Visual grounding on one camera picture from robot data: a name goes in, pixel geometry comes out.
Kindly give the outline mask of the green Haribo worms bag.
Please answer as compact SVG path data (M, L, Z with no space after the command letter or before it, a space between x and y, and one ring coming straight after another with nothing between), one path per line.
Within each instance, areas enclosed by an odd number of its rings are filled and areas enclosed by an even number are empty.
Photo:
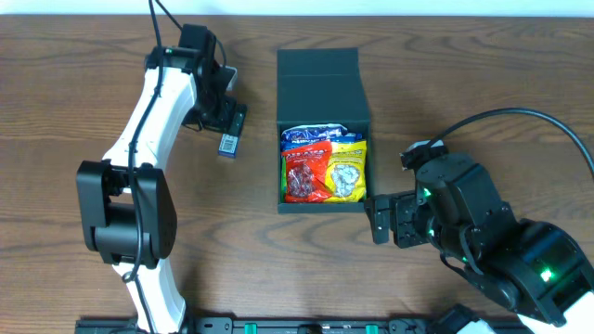
M286 158L281 156L281 168L280 168L280 201L285 201L285 196L287 193L287 164Z

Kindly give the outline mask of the small blue white box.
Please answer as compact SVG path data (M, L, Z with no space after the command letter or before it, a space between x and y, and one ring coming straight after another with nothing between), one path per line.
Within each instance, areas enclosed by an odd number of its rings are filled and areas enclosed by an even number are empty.
M222 134L218 155L235 159L239 147L239 136Z

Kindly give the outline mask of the red candy bag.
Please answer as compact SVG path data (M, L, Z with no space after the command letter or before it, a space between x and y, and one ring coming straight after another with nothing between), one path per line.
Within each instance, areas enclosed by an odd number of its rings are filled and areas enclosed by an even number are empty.
M331 153L332 145L329 141L316 142L282 153L286 164L286 202L323 202L331 197L325 184Z

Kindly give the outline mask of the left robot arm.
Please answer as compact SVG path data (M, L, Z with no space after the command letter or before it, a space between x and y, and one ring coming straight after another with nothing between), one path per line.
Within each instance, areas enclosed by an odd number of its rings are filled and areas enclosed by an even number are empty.
M121 277L136 307L125 332L196 330L169 259L177 214L164 170L180 128L189 124L220 133L220 155L237 154L247 109L228 94L237 70L214 53L212 46L155 47L121 136L76 174L84 243Z

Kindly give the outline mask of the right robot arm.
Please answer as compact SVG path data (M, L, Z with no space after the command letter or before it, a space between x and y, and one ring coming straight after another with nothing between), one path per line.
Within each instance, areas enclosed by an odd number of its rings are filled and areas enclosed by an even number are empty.
M404 249L429 243L442 263L522 319L568 332L592 311L593 266L577 242L547 222L517 220L498 196L467 201L423 189L367 199L375 243Z

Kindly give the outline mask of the dark blue candy bar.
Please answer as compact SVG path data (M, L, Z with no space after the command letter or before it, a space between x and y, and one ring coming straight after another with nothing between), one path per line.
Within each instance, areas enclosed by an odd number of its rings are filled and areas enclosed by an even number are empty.
M287 129L281 134L280 147L282 151L285 151L347 134L347 128L338 123L299 125Z

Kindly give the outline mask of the dark green box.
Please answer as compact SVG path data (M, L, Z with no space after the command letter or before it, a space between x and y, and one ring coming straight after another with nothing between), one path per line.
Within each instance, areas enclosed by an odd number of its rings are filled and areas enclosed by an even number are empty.
M338 123L368 142L365 177L373 196L374 152L370 112L356 48L280 49L277 52L277 131Z

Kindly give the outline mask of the long blue snack packet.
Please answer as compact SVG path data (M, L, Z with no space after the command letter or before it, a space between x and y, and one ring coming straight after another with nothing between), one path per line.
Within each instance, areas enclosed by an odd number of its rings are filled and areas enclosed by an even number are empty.
M331 138L330 141L332 143L353 144L358 141L361 141L362 139L363 139L363 136L361 134L348 133L346 135L333 137L333 138Z

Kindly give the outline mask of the yellow candy bag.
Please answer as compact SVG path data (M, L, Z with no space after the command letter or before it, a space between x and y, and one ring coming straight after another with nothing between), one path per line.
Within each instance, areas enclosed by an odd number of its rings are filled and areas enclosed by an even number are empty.
M331 142L332 152L326 171L326 202L359 202L367 195L365 177L367 142Z

